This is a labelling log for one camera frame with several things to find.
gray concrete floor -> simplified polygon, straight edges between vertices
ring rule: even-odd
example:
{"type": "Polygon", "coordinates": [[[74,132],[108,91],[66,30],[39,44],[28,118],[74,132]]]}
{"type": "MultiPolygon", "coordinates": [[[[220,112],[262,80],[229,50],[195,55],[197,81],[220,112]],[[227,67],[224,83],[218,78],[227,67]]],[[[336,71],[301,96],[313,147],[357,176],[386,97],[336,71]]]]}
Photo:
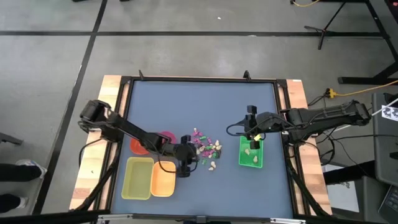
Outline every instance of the gray concrete floor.
{"type": "MultiPolygon", "coordinates": [[[[100,4],[100,0],[0,0],[0,30],[91,31],[100,4]]],[[[398,24],[384,1],[373,0],[372,4],[398,49],[398,24]]],[[[323,27],[338,6],[318,3],[298,8],[288,0],[109,0],[99,30],[305,32],[304,25],[323,27]]],[[[347,4],[330,30],[375,32],[377,27],[364,4],[347,4]]],[[[31,158],[48,165],[88,39],[0,36],[0,131],[25,140],[19,147],[0,144],[0,162],[31,158]]],[[[310,101],[328,87],[339,93],[367,88],[339,85],[336,78],[371,77],[393,62],[382,39],[327,38],[322,50],[317,50],[317,44],[317,38],[304,37],[97,37],[43,212],[68,210],[78,151],[86,141],[77,125],[78,115],[88,100],[98,96],[103,75],[137,75],[141,69],[146,75],[241,77],[249,70],[253,77],[303,80],[310,101]]],[[[365,93],[326,103],[331,106],[356,99],[370,105],[370,97],[371,93],[365,93]]],[[[371,133],[368,125],[346,129],[335,137],[371,133]]],[[[356,162],[374,157],[372,138],[347,139],[343,144],[356,162]]],[[[320,148],[326,151],[329,146],[320,148]]],[[[336,150],[336,162],[352,164],[339,145],[336,150]]],[[[39,187],[39,180],[0,183],[0,194],[14,192],[32,198],[26,209],[2,216],[30,213],[39,187]]]]}

shoe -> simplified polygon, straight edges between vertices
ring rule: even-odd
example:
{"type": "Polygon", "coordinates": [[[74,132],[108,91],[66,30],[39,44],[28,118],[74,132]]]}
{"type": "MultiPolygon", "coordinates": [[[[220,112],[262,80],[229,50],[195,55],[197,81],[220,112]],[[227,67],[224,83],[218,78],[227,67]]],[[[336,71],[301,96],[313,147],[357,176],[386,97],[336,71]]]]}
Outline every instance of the shoe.
{"type": "Polygon", "coordinates": [[[39,177],[40,179],[43,179],[45,173],[47,172],[47,169],[46,169],[46,168],[44,168],[44,167],[38,165],[38,163],[36,163],[35,161],[30,160],[30,159],[22,159],[22,160],[19,160],[19,161],[17,161],[17,162],[15,163],[15,165],[17,165],[17,166],[37,166],[37,167],[40,169],[40,171],[42,171],[42,174],[41,174],[40,177],[39,177]]]}
{"type": "Polygon", "coordinates": [[[19,197],[21,202],[19,203],[18,207],[16,208],[25,208],[27,205],[28,198],[27,197],[19,197]]]}

yellow cable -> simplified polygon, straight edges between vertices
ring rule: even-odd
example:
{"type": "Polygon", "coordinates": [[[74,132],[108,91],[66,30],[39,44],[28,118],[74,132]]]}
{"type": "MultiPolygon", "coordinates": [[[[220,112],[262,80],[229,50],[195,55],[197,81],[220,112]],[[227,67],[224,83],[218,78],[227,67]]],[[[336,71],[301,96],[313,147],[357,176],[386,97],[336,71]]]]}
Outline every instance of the yellow cable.
{"type": "Polygon", "coordinates": [[[306,5],[297,4],[295,1],[292,1],[292,2],[293,2],[293,4],[295,4],[298,7],[309,7],[309,6],[312,6],[313,4],[317,3],[318,1],[321,1],[321,0],[316,0],[316,1],[311,2],[310,4],[306,4],[306,5]]]}
{"type": "Polygon", "coordinates": [[[351,95],[354,95],[354,94],[364,93],[366,91],[376,90],[378,88],[383,88],[383,87],[392,85],[392,84],[397,83],[397,82],[398,82],[398,80],[390,82],[390,83],[387,83],[385,85],[376,86],[376,87],[373,87],[373,88],[368,88],[368,89],[365,89],[365,90],[360,90],[360,91],[356,91],[356,92],[353,92],[353,93],[345,93],[345,94],[339,94],[339,93],[333,91],[332,89],[330,89],[330,96],[331,96],[331,98],[334,98],[334,96],[351,96],[351,95]]]}

person's leg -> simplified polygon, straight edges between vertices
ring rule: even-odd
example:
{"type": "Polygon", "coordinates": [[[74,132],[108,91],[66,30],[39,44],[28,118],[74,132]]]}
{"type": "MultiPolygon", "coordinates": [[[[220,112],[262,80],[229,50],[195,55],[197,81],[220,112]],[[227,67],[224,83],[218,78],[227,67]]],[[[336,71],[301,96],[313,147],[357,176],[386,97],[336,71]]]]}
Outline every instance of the person's leg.
{"type": "Polygon", "coordinates": [[[43,178],[46,169],[31,160],[21,160],[12,164],[0,164],[0,182],[27,182],[43,178]]]}
{"type": "Polygon", "coordinates": [[[17,197],[12,194],[0,195],[0,213],[8,212],[15,208],[24,208],[27,198],[17,197]]]}

green container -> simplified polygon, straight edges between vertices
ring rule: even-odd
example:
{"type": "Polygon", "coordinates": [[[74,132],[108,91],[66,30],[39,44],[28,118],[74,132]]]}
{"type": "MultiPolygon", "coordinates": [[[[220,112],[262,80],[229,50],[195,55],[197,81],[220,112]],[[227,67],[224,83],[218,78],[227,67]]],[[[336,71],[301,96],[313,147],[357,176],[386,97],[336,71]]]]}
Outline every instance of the green container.
{"type": "Polygon", "coordinates": [[[239,165],[262,168],[262,148],[263,140],[260,140],[260,149],[250,149],[250,141],[248,141],[246,137],[241,136],[239,145],[239,165]],[[246,149],[249,149],[250,155],[245,153],[246,149]],[[254,156],[257,156],[257,163],[253,161],[254,156]]]}
{"type": "Polygon", "coordinates": [[[127,160],[122,198],[148,200],[154,160],[146,157],[130,157],[127,160]]]}

